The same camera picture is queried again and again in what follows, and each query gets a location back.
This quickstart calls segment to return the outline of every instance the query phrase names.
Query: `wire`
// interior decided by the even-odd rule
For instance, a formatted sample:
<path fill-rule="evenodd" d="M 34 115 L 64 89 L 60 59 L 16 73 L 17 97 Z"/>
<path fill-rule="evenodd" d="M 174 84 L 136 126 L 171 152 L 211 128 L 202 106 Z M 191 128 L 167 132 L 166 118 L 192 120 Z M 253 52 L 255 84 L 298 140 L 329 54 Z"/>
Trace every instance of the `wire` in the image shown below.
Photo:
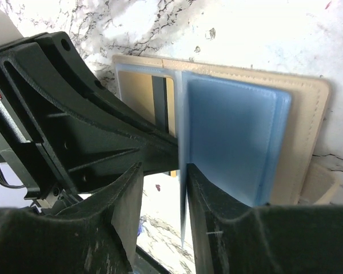
<path fill-rule="evenodd" d="M 18 190 L 20 188 L 23 188 L 25 187 L 24 185 L 21 185 L 21 186 L 12 186 L 10 184 L 7 183 L 5 177 L 4 177 L 4 174 L 2 173 L 1 171 L 1 168 L 0 168 L 0 185 L 2 185 L 3 187 L 6 187 L 6 188 L 10 188 L 12 190 Z"/>

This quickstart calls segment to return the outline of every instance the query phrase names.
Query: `white marble table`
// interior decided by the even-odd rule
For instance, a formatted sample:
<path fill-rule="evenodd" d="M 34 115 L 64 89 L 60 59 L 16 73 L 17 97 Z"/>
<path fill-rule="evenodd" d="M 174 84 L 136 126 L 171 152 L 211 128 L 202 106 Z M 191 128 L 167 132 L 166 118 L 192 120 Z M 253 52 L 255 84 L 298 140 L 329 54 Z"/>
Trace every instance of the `white marble table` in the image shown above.
<path fill-rule="evenodd" d="M 24 36 L 67 32 L 114 93 L 119 53 L 327 78 L 314 154 L 343 185 L 343 0 L 0 0 L 0 9 Z"/>

